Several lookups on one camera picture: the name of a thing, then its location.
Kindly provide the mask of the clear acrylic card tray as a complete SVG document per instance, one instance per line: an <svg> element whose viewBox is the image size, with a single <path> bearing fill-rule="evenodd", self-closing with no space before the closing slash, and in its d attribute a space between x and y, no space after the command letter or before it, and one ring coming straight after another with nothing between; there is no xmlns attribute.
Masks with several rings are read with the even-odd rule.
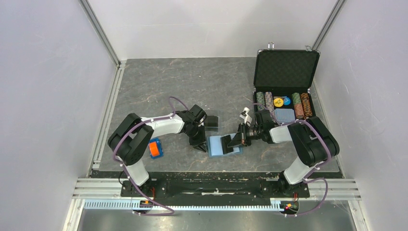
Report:
<svg viewBox="0 0 408 231"><path fill-rule="evenodd" d="M204 128L207 136L225 134L227 129L227 113L221 110L205 110Z"/></svg>

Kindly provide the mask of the blue card holder wallet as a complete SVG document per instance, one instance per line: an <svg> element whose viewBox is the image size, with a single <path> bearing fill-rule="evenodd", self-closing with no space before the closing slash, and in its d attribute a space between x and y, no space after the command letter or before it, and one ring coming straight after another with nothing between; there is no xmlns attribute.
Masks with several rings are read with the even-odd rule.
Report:
<svg viewBox="0 0 408 231"><path fill-rule="evenodd" d="M207 148L209 157L225 157L229 155L242 154L242 147L228 147L235 134L224 136L210 136L207 138Z"/></svg>

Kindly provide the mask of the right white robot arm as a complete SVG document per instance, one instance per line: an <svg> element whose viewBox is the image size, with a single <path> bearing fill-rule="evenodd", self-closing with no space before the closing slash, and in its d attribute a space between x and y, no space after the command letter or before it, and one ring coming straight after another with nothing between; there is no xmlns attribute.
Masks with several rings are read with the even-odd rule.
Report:
<svg viewBox="0 0 408 231"><path fill-rule="evenodd" d="M255 124L251 124L248 109L241 113L244 122L239 124L234 136L221 138L224 153L236 147L250 146L253 140L262 140L269 144L291 141L297 157L278 179L278 191L283 196L291 196L300 183L325 163L331 161L340 152L337 140L317 116L306 120L296 120L283 125L275 123L269 110L255 112Z"/></svg>

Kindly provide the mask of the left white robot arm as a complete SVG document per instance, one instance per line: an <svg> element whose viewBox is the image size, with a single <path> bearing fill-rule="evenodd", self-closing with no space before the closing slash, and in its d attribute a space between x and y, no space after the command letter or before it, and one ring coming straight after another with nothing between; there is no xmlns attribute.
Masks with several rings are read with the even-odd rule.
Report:
<svg viewBox="0 0 408 231"><path fill-rule="evenodd" d="M190 146L207 152L206 118L206 112L197 105L189 110L174 111L159 117L140 117L135 113L125 117L108 139L108 146L113 151L113 160L122 165L133 183L134 192L146 196L151 191L149 173L141 159L152 139L184 133L189 138Z"/></svg>

